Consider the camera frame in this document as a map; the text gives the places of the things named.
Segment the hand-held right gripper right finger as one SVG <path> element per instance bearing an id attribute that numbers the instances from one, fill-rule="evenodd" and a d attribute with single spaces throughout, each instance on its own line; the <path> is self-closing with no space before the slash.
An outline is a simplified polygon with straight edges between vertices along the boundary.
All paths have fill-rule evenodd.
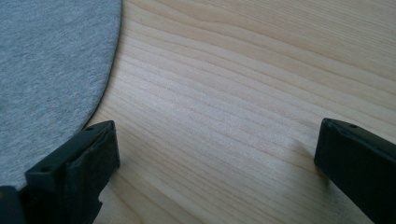
<path id="1" fill-rule="evenodd" d="M 375 224 L 396 224 L 396 145 L 337 119 L 321 122 L 315 165 Z"/>

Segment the grey round fabric mat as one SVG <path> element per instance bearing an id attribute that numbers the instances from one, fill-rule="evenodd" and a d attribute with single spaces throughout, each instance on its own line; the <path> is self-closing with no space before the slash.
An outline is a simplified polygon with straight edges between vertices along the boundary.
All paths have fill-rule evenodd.
<path id="1" fill-rule="evenodd" d="M 106 89 L 121 0 L 0 0 L 0 186 L 79 132 Z"/>

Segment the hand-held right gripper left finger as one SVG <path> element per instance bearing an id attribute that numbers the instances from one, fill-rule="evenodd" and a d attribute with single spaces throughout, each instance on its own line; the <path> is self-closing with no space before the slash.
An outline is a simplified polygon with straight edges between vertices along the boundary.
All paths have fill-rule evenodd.
<path id="1" fill-rule="evenodd" d="M 99 196 L 120 167 L 115 123 L 83 129 L 26 173 L 22 204 L 28 224 L 92 224 Z"/>

